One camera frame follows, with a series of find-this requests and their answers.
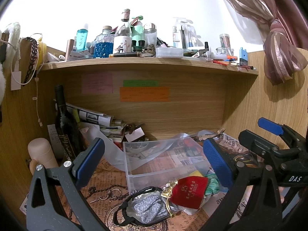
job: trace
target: small green bottle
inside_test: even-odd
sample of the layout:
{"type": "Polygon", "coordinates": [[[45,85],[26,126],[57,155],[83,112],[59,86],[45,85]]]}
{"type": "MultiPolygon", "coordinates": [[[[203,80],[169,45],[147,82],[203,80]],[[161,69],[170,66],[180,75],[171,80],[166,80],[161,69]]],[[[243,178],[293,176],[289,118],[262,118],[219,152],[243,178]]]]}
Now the small green bottle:
{"type": "Polygon", "coordinates": [[[136,46],[139,46],[139,40],[144,40],[144,27],[142,26],[141,20],[143,16],[133,17],[138,18],[136,26],[131,26],[132,40],[136,41],[136,46]]]}

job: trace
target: green sticky note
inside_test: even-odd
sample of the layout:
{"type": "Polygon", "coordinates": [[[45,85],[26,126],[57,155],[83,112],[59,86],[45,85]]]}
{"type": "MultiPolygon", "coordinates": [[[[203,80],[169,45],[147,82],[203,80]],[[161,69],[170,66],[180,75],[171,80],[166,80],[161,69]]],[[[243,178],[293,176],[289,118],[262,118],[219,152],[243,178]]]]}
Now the green sticky note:
{"type": "Polygon", "coordinates": [[[124,80],[123,87],[158,87],[155,80],[124,80]]]}

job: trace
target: wooden shelf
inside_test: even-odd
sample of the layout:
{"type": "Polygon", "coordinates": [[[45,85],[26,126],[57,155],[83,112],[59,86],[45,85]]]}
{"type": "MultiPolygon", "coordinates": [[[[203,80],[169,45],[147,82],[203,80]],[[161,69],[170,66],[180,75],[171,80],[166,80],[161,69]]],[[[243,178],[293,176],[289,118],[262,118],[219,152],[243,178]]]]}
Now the wooden shelf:
{"type": "Polygon", "coordinates": [[[211,74],[247,74],[258,75],[258,71],[244,69],[240,71],[234,66],[206,62],[199,58],[96,58],[74,61],[59,61],[45,63],[42,70],[60,69],[62,71],[87,71],[91,70],[159,70],[159,71],[184,71],[211,74]]]}

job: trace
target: dark wine bottle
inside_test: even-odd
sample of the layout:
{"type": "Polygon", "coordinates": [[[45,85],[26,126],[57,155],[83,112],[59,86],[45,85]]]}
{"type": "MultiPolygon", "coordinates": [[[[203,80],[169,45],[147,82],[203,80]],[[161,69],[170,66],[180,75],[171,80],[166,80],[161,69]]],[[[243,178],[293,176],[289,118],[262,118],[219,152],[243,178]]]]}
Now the dark wine bottle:
{"type": "Polygon", "coordinates": [[[84,151],[81,133],[74,116],[67,111],[63,86],[56,86],[54,91],[58,107],[55,127],[67,157],[73,161],[84,151]]]}

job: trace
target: blue liquid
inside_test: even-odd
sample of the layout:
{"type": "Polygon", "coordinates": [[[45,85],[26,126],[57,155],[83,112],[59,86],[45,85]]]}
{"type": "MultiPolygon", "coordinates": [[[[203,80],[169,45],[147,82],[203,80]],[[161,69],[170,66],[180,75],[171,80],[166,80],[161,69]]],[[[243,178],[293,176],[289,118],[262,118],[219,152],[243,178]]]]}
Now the blue liquid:
{"type": "Polygon", "coordinates": [[[79,29],[76,35],[77,52],[83,51],[86,48],[88,31],[86,29],[79,29]]]}
{"type": "Polygon", "coordinates": [[[113,52],[113,43],[112,42],[98,42],[95,44],[94,49],[94,58],[101,57],[101,58],[107,58],[109,57],[109,54],[112,54],[113,52]]]}

